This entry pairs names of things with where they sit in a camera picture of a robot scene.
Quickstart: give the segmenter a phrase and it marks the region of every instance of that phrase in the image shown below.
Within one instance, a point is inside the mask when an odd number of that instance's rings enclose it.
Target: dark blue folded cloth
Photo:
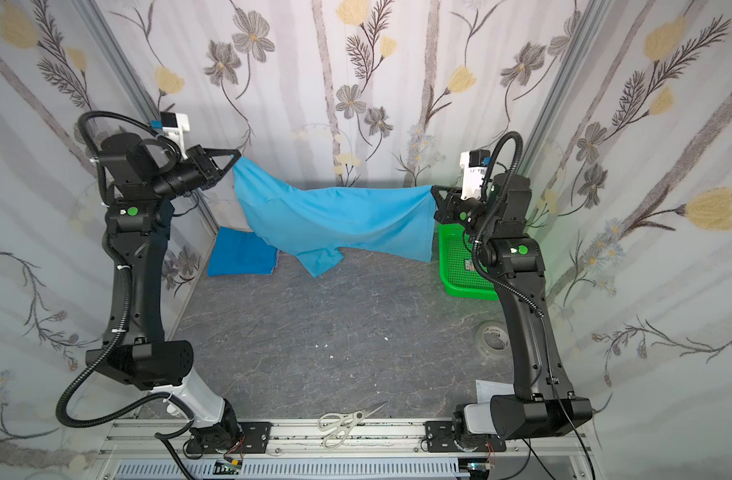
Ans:
[[[278,250],[253,232],[219,227],[208,275],[272,274]]]

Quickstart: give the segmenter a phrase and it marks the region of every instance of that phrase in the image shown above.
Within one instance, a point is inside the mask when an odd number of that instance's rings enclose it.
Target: floral wallpaper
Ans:
[[[612,2],[528,173],[604,475],[732,478],[732,2]]]
[[[531,132],[586,1],[102,0],[161,110],[295,187],[452,184],[459,152]],[[232,186],[206,193],[247,229]]]
[[[150,19],[144,24],[150,33]],[[154,74],[168,107],[182,86],[170,72]],[[75,131],[90,109],[136,115],[73,5],[0,2],[0,478],[83,478],[107,431],[66,429],[54,418],[110,312],[104,208]],[[89,130],[100,142],[122,127]],[[176,219],[161,278],[167,332],[212,241],[197,214]],[[139,394],[94,376],[72,413],[98,416]]]

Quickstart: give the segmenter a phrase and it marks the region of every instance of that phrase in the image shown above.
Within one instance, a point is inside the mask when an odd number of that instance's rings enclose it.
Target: scissors handle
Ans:
[[[329,423],[322,425],[323,421],[331,420]],[[327,450],[333,450],[344,443],[344,440],[350,435],[350,431],[358,424],[353,414],[342,414],[342,413],[327,413],[323,417],[318,419],[318,430],[329,432],[323,437],[323,448]]]

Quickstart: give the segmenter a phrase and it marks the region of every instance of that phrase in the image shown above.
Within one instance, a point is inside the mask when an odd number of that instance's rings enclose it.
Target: scissors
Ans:
[[[332,428],[329,434],[323,437],[323,448],[327,450],[333,450],[344,443],[344,440],[350,436],[350,431],[357,424],[362,422],[364,418],[372,416],[377,410],[387,405],[387,402],[375,403],[369,408],[362,410],[356,410],[352,413],[327,413],[318,419],[318,430],[321,432],[328,432]]]

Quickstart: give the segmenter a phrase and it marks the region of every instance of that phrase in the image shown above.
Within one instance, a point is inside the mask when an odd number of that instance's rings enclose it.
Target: green plastic basket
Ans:
[[[462,232],[464,228],[458,224],[438,226],[440,279],[446,286],[446,293],[464,298],[498,300],[494,285],[472,270],[470,252],[463,244]]]

